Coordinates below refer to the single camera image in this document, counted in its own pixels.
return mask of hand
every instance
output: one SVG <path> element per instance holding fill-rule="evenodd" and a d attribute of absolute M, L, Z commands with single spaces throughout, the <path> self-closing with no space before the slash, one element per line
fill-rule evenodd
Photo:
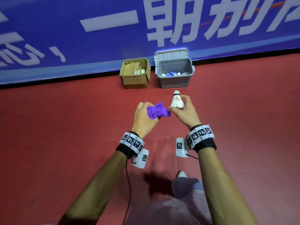
<path fill-rule="evenodd" d="M 144 138 L 158 123 L 158 118 L 151 120 L 148 116 L 147 107 L 154 106 L 149 102 L 140 102 L 134 114 L 134 122 L 131 131 L 136 132 L 140 138 Z"/>
<path fill-rule="evenodd" d="M 190 97 L 187 95 L 180 95 L 180 97 L 184 100 L 185 108 L 183 110 L 179 110 L 176 107 L 169 107 L 170 111 L 174 113 L 189 130 L 195 125 L 201 125 Z"/>

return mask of person's right arm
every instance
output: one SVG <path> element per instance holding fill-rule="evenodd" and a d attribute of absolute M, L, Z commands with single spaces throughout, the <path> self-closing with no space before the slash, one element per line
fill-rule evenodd
<path fill-rule="evenodd" d="M 189 130 L 200 125 L 196 110 L 189 96 L 181 95 L 185 100 L 183 110 L 171 107 L 179 120 Z M 234 180 L 218 158 L 212 147 L 198 151 L 202 182 L 208 208 L 215 225 L 257 225 L 256 219 L 245 202 Z"/>

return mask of forearm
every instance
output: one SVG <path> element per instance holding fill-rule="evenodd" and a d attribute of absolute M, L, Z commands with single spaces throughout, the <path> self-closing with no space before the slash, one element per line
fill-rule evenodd
<path fill-rule="evenodd" d="M 205 196 L 214 224 L 257 224 L 215 149 L 204 148 L 198 151 L 198 157 Z"/>
<path fill-rule="evenodd" d="M 126 155 L 116 151 L 66 215 L 71 218 L 99 219 L 126 164 Z"/>

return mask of cardboard box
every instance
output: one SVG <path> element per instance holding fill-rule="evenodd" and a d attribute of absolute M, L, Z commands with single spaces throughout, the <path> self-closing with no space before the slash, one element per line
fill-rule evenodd
<path fill-rule="evenodd" d="M 125 60 L 122 63 L 120 77 L 126 88 L 147 88 L 150 70 L 151 66 L 146 58 Z"/>

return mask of person's left hand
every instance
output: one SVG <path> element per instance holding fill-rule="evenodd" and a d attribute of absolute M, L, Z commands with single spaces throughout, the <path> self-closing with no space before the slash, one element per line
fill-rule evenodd
<path fill-rule="evenodd" d="M 144 138 L 158 123 L 158 118 L 151 120 L 148 116 L 147 107 L 154 106 L 149 102 L 140 102 L 134 114 L 134 122 L 131 131 L 136 132 L 140 138 Z"/>

